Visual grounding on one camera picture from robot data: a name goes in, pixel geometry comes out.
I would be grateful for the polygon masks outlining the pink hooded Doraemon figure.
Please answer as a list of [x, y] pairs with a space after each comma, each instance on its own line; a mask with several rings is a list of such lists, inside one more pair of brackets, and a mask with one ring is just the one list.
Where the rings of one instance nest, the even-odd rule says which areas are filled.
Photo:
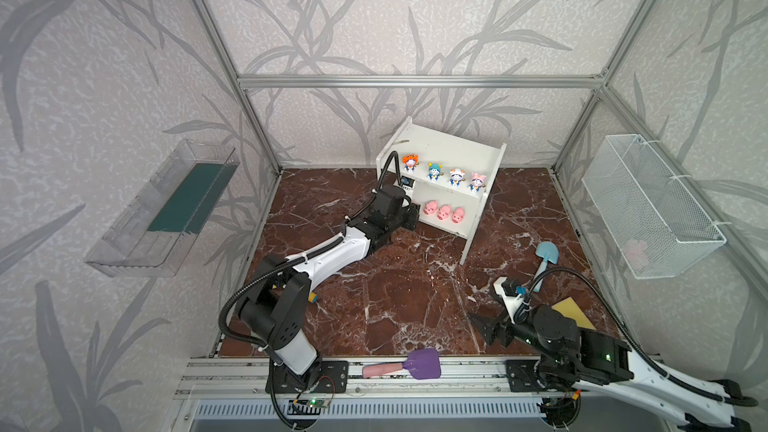
[[480, 192], [486, 187], [487, 176], [479, 173], [473, 173], [469, 182], [469, 189], [473, 192]]

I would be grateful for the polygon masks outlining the pink pig toy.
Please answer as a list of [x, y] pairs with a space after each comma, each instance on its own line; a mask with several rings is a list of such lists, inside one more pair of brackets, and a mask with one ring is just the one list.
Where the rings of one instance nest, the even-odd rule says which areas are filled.
[[435, 200], [432, 200], [424, 205], [422, 211], [424, 215], [432, 216], [436, 214], [438, 209], [439, 209], [438, 202]]
[[449, 205], [443, 205], [437, 210], [436, 217], [438, 220], [446, 220], [451, 216], [451, 214], [451, 207]]
[[465, 210], [462, 207], [458, 207], [453, 210], [451, 220], [453, 223], [461, 223], [465, 217]]

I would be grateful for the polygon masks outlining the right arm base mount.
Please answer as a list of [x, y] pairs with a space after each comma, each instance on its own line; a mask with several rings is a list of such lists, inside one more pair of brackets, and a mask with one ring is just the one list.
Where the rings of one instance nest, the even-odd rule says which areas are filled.
[[571, 384], [557, 377], [544, 378], [537, 371], [537, 358], [508, 359], [504, 362], [505, 377], [511, 392], [568, 393], [575, 392]]

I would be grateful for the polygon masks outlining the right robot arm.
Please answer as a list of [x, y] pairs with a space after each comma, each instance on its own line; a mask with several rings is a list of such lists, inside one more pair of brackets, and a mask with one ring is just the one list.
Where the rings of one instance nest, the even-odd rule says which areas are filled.
[[578, 326], [550, 305], [533, 304], [535, 287], [559, 272], [583, 277], [559, 266], [526, 285], [501, 277], [493, 289], [503, 312], [469, 317], [487, 345], [507, 347], [519, 341], [538, 352], [536, 359], [509, 359], [505, 367], [512, 391], [548, 394], [539, 409], [550, 426], [569, 427], [580, 412], [577, 392], [589, 391], [652, 412], [681, 431], [750, 430], [736, 410], [759, 403], [744, 395], [737, 382], [695, 379], [661, 364], [642, 350], [622, 322], [616, 324], [621, 335], [615, 338]]

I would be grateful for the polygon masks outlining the white hooded Doraemon figure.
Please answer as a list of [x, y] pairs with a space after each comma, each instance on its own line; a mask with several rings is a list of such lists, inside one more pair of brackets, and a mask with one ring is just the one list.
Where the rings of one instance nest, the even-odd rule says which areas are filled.
[[465, 180], [466, 172], [462, 169], [455, 168], [450, 170], [449, 184], [452, 187], [459, 187]]

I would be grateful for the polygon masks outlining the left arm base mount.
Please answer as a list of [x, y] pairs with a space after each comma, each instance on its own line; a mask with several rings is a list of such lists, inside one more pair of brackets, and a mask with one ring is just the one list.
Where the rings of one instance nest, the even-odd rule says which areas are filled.
[[316, 360], [303, 374], [286, 365], [271, 362], [270, 366], [266, 391], [275, 394], [344, 393], [350, 376], [349, 362], [343, 360]]

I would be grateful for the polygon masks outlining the blue green Doraemon figure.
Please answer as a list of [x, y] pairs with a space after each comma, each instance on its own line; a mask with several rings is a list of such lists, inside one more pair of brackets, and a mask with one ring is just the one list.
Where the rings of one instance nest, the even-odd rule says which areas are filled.
[[437, 163], [429, 163], [428, 164], [428, 180], [431, 182], [437, 182], [440, 177], [443, 175], [442, 173], [442, 166]]

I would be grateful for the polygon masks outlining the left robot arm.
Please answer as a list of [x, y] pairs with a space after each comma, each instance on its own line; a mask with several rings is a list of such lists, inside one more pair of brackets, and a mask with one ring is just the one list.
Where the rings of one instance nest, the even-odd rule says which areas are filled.
[[287, 257], [268, 256], [222, 306], [224, 337], [266, 353], [297, 378], [318, 372], [320, 355], [303, 331], [309, 295], [331, 276], [391, 243], [399, 229], [413, 230], [419, 206], [402, 187], [400, 158], [389, 153], [370, 199], [344, 219], [330, 239]]

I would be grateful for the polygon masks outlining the orange hooded Doraemon figure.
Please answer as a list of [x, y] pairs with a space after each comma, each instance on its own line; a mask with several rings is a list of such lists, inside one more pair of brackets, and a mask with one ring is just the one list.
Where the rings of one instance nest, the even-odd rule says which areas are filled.
[[408, 154], [402, 158], [402, 163], [406, 172], [414, 172], [419, 165], [419, 156], [416, 154]]

